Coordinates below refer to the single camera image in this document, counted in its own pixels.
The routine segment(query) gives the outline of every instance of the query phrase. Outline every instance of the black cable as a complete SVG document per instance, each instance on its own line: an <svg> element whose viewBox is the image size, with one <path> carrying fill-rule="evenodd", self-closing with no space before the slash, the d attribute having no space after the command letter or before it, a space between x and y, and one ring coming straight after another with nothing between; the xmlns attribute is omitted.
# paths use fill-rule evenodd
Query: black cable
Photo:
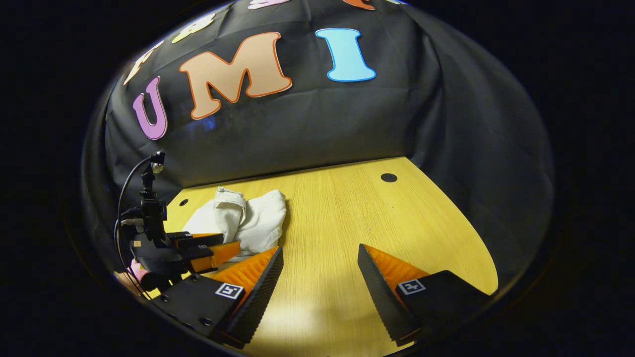
<svg viewBox="0 0 635 357"><path fill-rule="evenodd" d="M147 292L145 292L147 294L144 295L143 290L141 289L141 282L139 281L139 279L137 279L137 276L135 275L134 272L132 272L132 268L130 267L126 267L126 263L123 261L123 256L121 255L121 247L119 246L119 228L121 227L121 201L123 200L123 195L126 192L126 188L128 186L128 184L130 183L130 179L132 178L132 176L134 175L135 171L139 168L139 166L143 165L144 163L150 161L151 156L141 160L130 172L130 174L128 175L128 178L126 178L126 181L124 182L122 188L121 188L121 194L119 195L119 203L117 204L117 221L115 222L115 229L112 233L113 235L113 241L117 247L117 252L119 253L119 260L121 261L121 266L124 269L124 272L127 273L128 275L128 279L130 279L130 275L132 275L135 279L135 281L137 282L138 285L135 285L132 280L130 279L130 282L133 283L133 285L135 285L135 287L137 288L137 290L141 293L141 295L143 295L145 298L147 298L148 300L152 300L152 297L150 296L150 294L148 294Z"/></svg>

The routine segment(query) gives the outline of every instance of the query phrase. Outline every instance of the white cloth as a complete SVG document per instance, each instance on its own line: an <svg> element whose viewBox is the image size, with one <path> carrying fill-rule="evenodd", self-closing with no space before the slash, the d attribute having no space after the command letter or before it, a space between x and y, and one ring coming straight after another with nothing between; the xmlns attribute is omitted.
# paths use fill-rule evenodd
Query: white cloth
<svg viewBox="0 0 635 357"><path fill-rule="evenodd" d="M236 233L241 252L229 259L229 262L241 262L250 255L262 253L277 245L286 216L285 199L282 192L273 190L247 201L247 218Z"/></svg>
<svg viewBox="0 0 635 357"><path fill-rule="evenodd" d="M197 209L183 230L190 233L222 233L223 243L234 241L234 236L246 219L243 194L224 187L216 189L214 199Z"/></svg>
<svg viewBox="0 0 635 357"><path fill-rule="evenodd" d="M183 226L190 233L222 233L223 243L240 241L241 252L229 262L241 262L277 245L286 216L279 190L245 201L243 194L219 187L214 199L197 209Z"/></svg>

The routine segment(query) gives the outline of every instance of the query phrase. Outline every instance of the letter m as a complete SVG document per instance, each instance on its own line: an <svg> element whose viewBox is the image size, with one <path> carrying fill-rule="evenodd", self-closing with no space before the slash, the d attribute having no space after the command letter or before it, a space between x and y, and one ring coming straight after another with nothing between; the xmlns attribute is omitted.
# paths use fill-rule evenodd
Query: letter m
<svg viewBox="0 0 635 357"><path fill-rule="evenodd" d="M280 69L276 54L278 32L247 37L238 47L231 63L212 52L204 52L184 62L179 70L187 73L194 100L192 119L202 119L220 109L220 101L211 97L208 85L225 99L236 103L244 74L249 76L248 97L262 97L291 88L291 79Z"/></svg>

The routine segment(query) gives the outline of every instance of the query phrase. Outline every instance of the yellow wooden surface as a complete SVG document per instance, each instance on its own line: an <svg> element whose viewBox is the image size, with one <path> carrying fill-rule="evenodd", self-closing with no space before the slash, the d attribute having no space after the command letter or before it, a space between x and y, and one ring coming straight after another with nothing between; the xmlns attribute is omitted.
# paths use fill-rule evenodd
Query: yellow wooden surface
<svg viewBox="0 0 635 357"><path fill-rule="evenodd" d="M398 180L384 182L383 173ZM497 289L481 238L406 158L219 185L246 199L273 189L287 199L279 240L284 269L252 342L242 350L247 355L384 356L410 346L396 347L375 310L357 265L360 243L431 274L451 270L484 293ZM183 190L168 206L166 231L181 231L194 211L214 198L217 186ZM189 202L179 206L184 199Z"/></svg>

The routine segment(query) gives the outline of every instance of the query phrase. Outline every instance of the pink letter u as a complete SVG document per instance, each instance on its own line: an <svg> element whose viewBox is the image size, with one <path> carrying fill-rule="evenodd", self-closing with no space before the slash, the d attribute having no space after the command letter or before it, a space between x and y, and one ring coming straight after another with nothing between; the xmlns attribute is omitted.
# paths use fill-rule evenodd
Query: pink letter u
<svg viewBox="0 0 635 357"><path fill-rule="evenodd" d="M150 124L150 121L148 120L148 115L146 114L144 108L143 93L139 94L132 103L132 109L134 109L137 113L137 119L139 120L141 129L144 131L145 136L151 140L161 138L165 135L165 131L168 129L168 120L166 119L163 102L161 101L161 96L159 95L159 80L159 77L153 79L150 83L148 83L148 87L145 89L145 91L150 95L150 101L152 102L154 112L157 115L157 122L155 124Z"/></svg>

